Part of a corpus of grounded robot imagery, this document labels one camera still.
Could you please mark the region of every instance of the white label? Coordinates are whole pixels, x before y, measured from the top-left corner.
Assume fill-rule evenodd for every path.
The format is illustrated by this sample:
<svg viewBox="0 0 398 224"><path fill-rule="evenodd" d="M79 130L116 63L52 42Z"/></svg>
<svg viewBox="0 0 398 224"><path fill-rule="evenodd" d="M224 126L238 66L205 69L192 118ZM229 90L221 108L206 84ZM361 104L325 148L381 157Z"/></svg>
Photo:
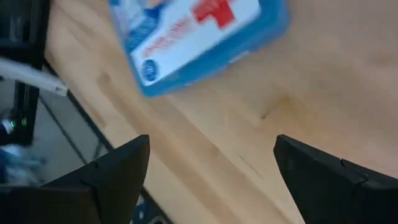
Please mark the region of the white label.
<svg viewBox="0 0 398 224"><path fill-rule="evenodd" d="M258 0L163 2L168 5L159 13L156 30L131 52L145 86L182 68L255 20L261 12Z"/></svg>

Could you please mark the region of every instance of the red cross symbol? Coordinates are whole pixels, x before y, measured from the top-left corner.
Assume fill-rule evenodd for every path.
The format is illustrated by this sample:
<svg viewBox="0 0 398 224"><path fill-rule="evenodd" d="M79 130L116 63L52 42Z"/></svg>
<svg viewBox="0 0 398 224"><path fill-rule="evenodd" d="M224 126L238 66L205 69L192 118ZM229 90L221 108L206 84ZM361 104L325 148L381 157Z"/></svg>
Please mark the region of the red cross symbol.
<svg viewBox="0 0 398 224"><path fill-rule="evenodd" d="M224 29L235 20L235 16L229 6L229 0L200 0L193 8L193 15L199 24L209 17L214 17L218 28Z"/></svg>

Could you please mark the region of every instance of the floor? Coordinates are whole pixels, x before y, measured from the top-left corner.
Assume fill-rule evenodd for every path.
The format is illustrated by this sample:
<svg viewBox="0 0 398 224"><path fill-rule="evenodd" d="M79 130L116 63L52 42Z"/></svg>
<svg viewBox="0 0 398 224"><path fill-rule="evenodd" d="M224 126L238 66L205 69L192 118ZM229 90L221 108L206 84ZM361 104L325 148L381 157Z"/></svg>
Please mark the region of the floor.
<svg viewBox="0 0 398 224"><path fill-rule="evenodd" d="M14 82L0 82L0 113L12 108ZM34 142L35 157L47 164L40 169L45 182L54 180L107 152L85 120L66 97L41 91Z"/></svg>

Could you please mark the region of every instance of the wooden table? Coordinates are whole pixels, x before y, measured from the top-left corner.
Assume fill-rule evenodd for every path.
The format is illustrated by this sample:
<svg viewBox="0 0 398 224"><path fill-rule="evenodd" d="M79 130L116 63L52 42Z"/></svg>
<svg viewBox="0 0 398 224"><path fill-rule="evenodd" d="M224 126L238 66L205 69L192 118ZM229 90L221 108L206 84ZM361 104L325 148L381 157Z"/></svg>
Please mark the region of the wooden table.
<svg viewBox="0 0 398 224"><path fill-rule="evenodd" d="M145 187L176 223L303 223L284 133L398 177L396 0L291 0L283 38L211 80L138 91L106 0L55 0L46 58L117 147L149 134Z"/></svg>

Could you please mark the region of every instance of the blurry object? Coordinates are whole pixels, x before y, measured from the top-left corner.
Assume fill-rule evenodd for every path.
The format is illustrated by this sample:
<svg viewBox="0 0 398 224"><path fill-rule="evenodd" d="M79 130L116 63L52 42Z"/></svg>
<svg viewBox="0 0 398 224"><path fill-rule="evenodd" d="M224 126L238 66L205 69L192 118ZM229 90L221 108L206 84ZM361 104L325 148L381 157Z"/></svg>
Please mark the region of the blurry object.
<svg viewBox="0 0 398 224"><path fill-rule="evenodd" d="M398 180L278 136L274 154L306 224L398 223Z"/></svg>
<svg viewBox="0 0 398 224"><path fill-rule="evenodd" d="M285 0L108 0L146 96L185 88L284 33Z"/></svg>
<svg viewBox="0 0 398 224"><path fill-rule="evenodd" d="M0 147L3 158L0 161L3 179L0 185L6 186L39 186L43 184L35 170L46 163L45 159L35 159L30 151L22 146L7 145Z"/></svg>
<svg viewBox="0 0 398 224"><path fill-rule="evenodd" d="M134 214L132 216L133 224L171 224L164 212L154 202L152 197L144 190L142 191Z"/></svg>
<svg viewBox="0 0 398 224"><path fill-rule="evenodd" d="M14 131L12 121L3 119L0 121L0 146L10 143L11 134Z"/></svg>

